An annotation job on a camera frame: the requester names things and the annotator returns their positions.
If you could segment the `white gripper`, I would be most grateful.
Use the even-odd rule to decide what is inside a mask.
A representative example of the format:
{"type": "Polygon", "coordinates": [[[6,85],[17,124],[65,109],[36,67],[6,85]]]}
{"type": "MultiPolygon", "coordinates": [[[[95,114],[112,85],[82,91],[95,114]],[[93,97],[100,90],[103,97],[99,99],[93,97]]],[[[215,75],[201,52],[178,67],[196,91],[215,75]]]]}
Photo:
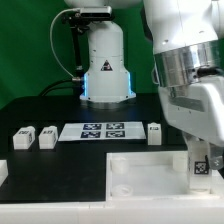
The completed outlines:
{"type": "Polygon", "coordinates": [[[188,85],[186,95],[181,97],[170,97],[167,88],[160,87],[158,92],[167,123],[209,142],[206,144],[208,166],[210,169],[221,169],[224,77],[203,77],[200,82],[188,85]]]}

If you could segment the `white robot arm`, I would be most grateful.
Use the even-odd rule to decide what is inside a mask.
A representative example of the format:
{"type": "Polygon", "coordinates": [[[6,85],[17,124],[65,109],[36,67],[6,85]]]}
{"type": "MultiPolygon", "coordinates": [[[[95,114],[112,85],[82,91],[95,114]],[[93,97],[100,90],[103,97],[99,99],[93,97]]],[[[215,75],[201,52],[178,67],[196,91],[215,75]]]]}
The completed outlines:
{"type": "Polygon", "coordinates": [[[224,0],[64,0],[75,17],[90,21],[87,102],[119,103],[131,95],[123,62],[123,33],[109,20],[114,9],[143,4],[145,35],[153,43],[154,72],[165,118],[186,144],[202,140],[209,166],[224,167],[224,0]]]}

